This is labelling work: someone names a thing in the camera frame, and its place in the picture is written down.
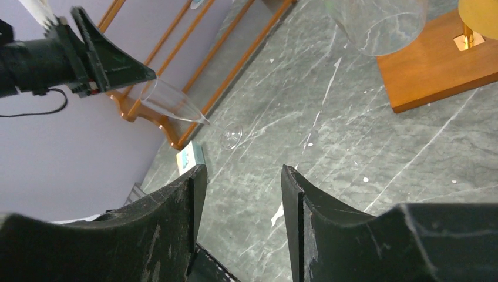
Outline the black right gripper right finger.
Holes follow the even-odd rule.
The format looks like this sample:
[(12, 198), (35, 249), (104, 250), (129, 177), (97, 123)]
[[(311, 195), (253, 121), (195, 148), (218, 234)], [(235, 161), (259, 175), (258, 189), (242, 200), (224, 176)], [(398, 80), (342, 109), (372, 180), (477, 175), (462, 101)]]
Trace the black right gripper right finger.
[(497, 204), (401, 203), (359, 211), (283, 166), (294, 281), (496, 281)]

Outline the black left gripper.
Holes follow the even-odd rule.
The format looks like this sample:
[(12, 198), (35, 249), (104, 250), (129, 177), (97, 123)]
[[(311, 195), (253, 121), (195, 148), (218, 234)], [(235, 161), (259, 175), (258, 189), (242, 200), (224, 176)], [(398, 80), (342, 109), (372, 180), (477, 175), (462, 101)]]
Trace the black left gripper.
[(29, 41), (16, 41), (13, 27), (1, 21), (1, 97), (45, 95), (66, 85), (82, 98), (157, 78), (154, 70), (112, 43), (83, 7), (70, 12), (84, 44), (64, 17), (49, 22), (44, 38)]

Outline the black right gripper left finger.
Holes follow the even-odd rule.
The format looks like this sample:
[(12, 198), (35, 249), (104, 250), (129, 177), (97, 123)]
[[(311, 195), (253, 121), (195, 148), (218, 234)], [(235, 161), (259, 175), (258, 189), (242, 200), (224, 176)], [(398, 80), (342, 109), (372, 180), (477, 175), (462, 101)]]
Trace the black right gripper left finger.
[(93, 221), (1, 214), (2, 281), (186, 281), (207, 190), (200, 164)]

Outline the small clear glass cup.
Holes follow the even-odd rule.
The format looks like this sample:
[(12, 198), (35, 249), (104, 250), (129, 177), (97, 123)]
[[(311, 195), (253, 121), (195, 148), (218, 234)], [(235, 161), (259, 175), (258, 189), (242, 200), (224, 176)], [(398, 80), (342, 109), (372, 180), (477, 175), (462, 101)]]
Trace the small clear glass cup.
[(220, 133), (221, 147), (235, 148), (243, 136), (242, 127), (236, 123), (220, 126), (208, 120), (193, 101), (180, 89), (162, 79), (148, 81), (139, 96), (142, 105), (167, 117), (185, 122), (212, 126)]

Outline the clear wine glass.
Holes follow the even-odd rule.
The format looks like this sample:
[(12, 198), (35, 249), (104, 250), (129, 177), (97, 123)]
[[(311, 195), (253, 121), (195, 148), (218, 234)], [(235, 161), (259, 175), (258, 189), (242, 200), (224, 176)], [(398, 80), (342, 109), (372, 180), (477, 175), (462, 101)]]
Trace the clear wine glass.
[(337, 0), (324, 5), (360, 53), (384, 56), (411, 44), (422, 32), (428, 1)]

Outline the orange plastic wine glass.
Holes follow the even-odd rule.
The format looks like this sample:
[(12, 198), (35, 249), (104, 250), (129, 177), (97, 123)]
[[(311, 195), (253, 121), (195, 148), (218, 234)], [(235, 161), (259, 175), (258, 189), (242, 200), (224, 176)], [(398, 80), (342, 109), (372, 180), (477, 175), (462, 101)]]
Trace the orange plastic wine glass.
[(497, 40), (497, 0), (460, 0), (458, 12), (471, 30)]

